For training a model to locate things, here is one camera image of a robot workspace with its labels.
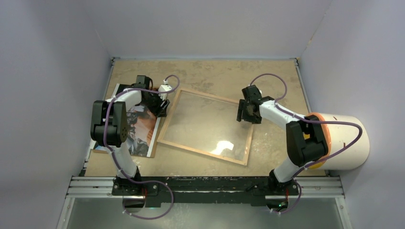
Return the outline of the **glossy photo print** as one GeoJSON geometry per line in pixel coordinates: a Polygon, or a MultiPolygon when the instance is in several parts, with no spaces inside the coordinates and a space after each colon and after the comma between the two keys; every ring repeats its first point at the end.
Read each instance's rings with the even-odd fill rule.
{"type": "MultiPolygon", "coordinates": [[[[129,85],[117,84],[116,94],[127,86],[129,85]]],[[[157,134],[160,117],[155,117],[145,105],[140,104],[128,110],[127,118],[129,133],[125,143],[130,155],[152,157],[154,138],[157,134]]],[[[96,141],[94,141],[94,149],[107,151],[107,148],[100,146],[96,141]]]]}

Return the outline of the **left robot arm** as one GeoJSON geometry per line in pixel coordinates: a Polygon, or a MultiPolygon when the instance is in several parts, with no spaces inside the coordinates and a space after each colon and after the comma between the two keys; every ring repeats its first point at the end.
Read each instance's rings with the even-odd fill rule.
{"type": "Polygon", "coordinates": [[[96,100],[92,105],[90,136],[107,148],[117,170],[116,181],[119,185],[124,184],[130,195],[140,193],[144,181],[125,149],[129,133],[127,112],[135,105],[144,104],[156,117],[165,117],[170,103],[167,96],[177,89],[177,86],[169,85],[168,78],[157,89],[152,86],[150,77],[138,75],[135,83],[120,93],[108,100],[96,100]]]}

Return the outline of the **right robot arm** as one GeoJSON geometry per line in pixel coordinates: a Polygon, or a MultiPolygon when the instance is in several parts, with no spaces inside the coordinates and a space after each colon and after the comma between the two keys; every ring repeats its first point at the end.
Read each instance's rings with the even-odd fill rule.
{"type": "Polygon", "coordinates": [[[263,97],[255,85],[242,89],[242,94],[236,117],[238,122],[260,124],[266,119],[286,133],[288,156],[281,165],[270,171],[268,179],[269,190],[280,194],[307,163],[327,155],[329,146],[322,126],[315,115],[295,114],[280,106],[274,98],[263,97]]]}

